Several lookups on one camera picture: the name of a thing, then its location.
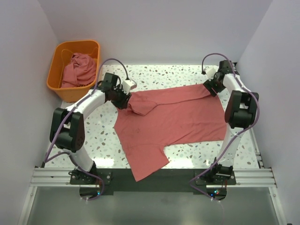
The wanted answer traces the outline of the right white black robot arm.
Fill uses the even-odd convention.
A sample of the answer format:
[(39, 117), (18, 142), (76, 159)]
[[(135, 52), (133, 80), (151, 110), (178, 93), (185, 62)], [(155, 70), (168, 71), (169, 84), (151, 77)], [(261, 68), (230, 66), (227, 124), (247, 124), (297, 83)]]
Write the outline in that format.
[(246, 88), (239, 73), (226, 60), (219, 62), (218, 69), (203, 68), (202, 74), (208, 78), (204, 86), (213, 97), (225, 89), (230, 93), (225, 109), (226, 133), (222, 147), (210, 169), (200, 177), (205, 182), (220, 184), (233, 178), (236, 151), (245, 131), (255, 124), (259, 95)]

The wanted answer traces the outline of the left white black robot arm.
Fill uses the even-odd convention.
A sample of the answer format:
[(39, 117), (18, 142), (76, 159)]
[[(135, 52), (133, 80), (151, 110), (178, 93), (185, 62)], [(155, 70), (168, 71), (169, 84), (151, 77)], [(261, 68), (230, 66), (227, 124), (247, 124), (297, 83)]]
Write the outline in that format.
[(110, 101), (116, 108), (125, 109), (131, 97), (131, 90), (137, 87), (135, 81), (106, 73), (95, 88), (73, 105), (57, 108), (53, 112), (50, 130), (51, 147), (56, 146), (67, 154), (75, 169), (70, 176), (92, 184), (98, 178), (95, 162), (89, 157), (85, 147), (85, 126), (87, 117), (98, 107)]

